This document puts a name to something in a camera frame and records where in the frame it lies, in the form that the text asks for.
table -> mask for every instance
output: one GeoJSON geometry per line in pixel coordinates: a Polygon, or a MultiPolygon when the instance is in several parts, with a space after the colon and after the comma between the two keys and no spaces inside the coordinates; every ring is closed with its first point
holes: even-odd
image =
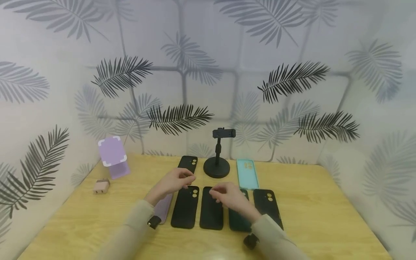
{"type": "MultiPolygon", "coordinates": [[[[180,157],[128,156],[131,174],[112,180],[107,194],[93,195],[97,179],[109,178],[99,162],[62,207],[51,217],[20,260],[91,259],[101,245],[123,223],[131,207],[170,169],[180,157]]],[[[193,185],[213,186],[218,182],[238,183],[236,162],[230,174],[213,179],[203,172],[199,159],[193,185]]],[[[273,190],[285,231],[311,259],[391,259],[347,198],[321,166],[255,162],[260,188],[273,190]]],[[[250,201],[253,193],[249,191],[250,201]]],[[[199,228],[202,196],[199,196],[195,227],[170,225],[176,194],[164,225],[143,244],[136,259],[263,259],[258,250],[243,245],[245,233],[231,231],[224,210],[221,231],[199,228]]]]}

wallpaper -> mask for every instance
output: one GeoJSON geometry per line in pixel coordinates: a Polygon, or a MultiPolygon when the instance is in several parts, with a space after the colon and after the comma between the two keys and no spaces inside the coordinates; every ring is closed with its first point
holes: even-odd
{"type": "Polygon", "coordinates": [[[0,0],[0,258],[99,160],[319,164],[395,259],[416,254],[416,5],[388,0],[0,0]]]}

beige sleeve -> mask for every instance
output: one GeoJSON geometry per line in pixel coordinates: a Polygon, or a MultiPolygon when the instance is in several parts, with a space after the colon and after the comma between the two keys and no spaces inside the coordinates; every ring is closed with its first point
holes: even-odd
{"type": "Polygon", "coordinates": [[[103,245],[96,260],[130,260],[143,242],[148,220],[154,214],[154,207],[146,201],[139,201],[131,210],[124,224],[110,240],[103,245]]]}
{"type": "Polygon", "coordinates": [[[307,260],[309,259],[280,226],[268,215],[263,215],[252,226],[253,234],[259,239],[258,247],[268,259],[307,260]]]}

black phone stand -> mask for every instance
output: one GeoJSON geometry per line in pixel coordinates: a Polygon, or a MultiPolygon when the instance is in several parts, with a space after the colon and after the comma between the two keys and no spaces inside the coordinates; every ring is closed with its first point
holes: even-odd
{"type": "Polygon", "coordinates": [[[212,178],[224,178],[230,173],[230,164],[220,157],[221,138],[234,138],[235,129],[218,128],[213,131],[213,138],[218,138],[215,146],[215,157],[208,158],[204,163],[204,172],[212,178]]]}

purple phone case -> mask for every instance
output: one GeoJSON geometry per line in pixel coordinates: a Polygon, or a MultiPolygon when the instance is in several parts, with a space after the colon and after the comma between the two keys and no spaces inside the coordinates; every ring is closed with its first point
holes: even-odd
{"type": "Polygon", "coordinates": [[[165,223],[166,217],[168,216],[169,208],[171,206],[173,194],[168,194],[163,200],[160,200],[155,206],[155,216],[160,217],[162,220],[160,225],[165,223]]]}

